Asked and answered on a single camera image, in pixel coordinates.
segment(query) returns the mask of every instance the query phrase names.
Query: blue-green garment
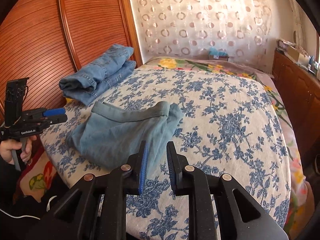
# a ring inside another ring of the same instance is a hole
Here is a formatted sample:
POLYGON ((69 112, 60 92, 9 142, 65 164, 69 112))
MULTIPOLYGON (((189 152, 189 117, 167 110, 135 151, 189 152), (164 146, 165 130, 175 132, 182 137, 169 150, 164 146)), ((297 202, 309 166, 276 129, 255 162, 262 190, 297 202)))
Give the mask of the blue-green garment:
POLYGON ((144 110, 128 111, 96 102, 88 120, 68 138, 69 146, 95 164, 112 170, 125 164, 128 156, 148 144, 147 174, 158 168, 167 142, 183 114, 177 104, 162 101, 144 110))

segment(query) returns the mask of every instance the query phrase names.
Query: white cable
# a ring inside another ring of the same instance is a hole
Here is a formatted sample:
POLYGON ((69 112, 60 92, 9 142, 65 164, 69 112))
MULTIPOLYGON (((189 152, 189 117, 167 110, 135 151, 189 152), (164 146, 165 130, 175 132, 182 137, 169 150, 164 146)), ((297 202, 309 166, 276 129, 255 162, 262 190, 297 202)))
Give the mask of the white cable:
MULTIPOLYGON (((51 200, 53 200, 55 197, 57 197, 57 196, 53 196, 53 197, 51 197, 49 199, 48 204, 47 204, 47 212, 50 210, 50 202, 51 202, 51 200)), ((12 217, 12 218, 35 218, 35 219, 39 219, 40 220, 40 218, 37 218, 37 217, 34 217, 34 216, 23 215, 23 216, 20 216, 20 217, 15 217, 15 216, 12 216, 12 215, 8 214, 7 212, 3 211, 2 209, 0 209, 0 211, 2 213, 6 214, 9 217, 12 217)))
POLYGON ((48 204, 47 204, 47 212, 50 210, 50 201, 53 200, 57 196, 53 196, 49 199, 48 204))
POLYGON ((34 216, 28 216, 28 215, 24 215, 24 216, 20 216, 20 217, 15 217, 15 216, 12 216, 10 214, 8 214, 7 212, 3 211, 2 209, 0 209, 1 212, 3 212, 4 214, 8 215, 9 217, 12 217, 12 218, 35 218, 35 219, 39 219, 40 218, 37 218, 37 217, 34 217, 34 216))

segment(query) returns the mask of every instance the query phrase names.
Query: wooden cabinet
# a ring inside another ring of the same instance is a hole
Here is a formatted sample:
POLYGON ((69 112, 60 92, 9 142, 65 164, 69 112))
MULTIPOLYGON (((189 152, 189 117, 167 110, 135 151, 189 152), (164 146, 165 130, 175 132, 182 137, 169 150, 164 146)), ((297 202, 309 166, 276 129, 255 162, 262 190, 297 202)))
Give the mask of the wooden cabinet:
POLYGON ((320 82, 311 74, 275 52, 274 83, 291 121, 301 161, 307 165, 320 149, 320 82))

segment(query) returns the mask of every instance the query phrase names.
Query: yellow flower print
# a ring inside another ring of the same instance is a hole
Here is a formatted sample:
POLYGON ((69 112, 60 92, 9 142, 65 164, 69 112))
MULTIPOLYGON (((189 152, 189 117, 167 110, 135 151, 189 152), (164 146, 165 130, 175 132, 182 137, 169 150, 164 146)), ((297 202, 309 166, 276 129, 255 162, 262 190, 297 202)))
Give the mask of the yellow flower print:
POLYGON ((159 64, 161 65, 161 67, 165 67, 165 68, 176 68, 177 63, 174 59, 172 58, 163 58, 159 61, 159 64))
POLYGON ((298 207, 297 216, 301 216, 304 212, 305 212, 305 206, 304 205, 298 207))
POLYGON ((305 176, 303 175, 303 173, 301 171, 293 172, 293 176, 294 176, 297 184, 300 184, 302 182, 302 180, 305 178, 305 176))
POLYGON ((247 73, 241 73, 241 75, 246 78, 251 78, 247 73))
POLYGON ((67 103, 71 103, 73 101, 73 99, 71 98, 66 98, 67 103))
POLYGON ((33 187, 33 184, 35 183, 35 180, 32 178, 30 181, 29 181, 29 185, 30 187, 32 188, 33 187))
POLYGON ((269 87, 269 86, 263 86, 264 87, 264 90, 267 91, 267 92, 272 92, 272 88, 269 87))

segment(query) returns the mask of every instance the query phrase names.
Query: light blue cloth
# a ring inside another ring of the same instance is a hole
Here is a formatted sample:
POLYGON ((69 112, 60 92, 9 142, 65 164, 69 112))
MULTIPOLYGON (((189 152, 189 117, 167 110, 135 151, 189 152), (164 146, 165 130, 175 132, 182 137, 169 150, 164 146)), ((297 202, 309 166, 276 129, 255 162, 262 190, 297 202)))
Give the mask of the light blue cloth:
POLYGON ((158 168, 182 117, 177 104, 165 101, 137 111, 96 102, 88 120, 78 125, 67 140, 85 158, 109 170, 125 164, 129 155, 139 151, 141 141, 146 140, 148 175, 158 168))
POLYGON ((114 44, 99 58, 77 73, 59 82, 63 96, 73 98, 88 106, 98 96, 132 74, 136 62, 128 60, 133 48, 114 44))

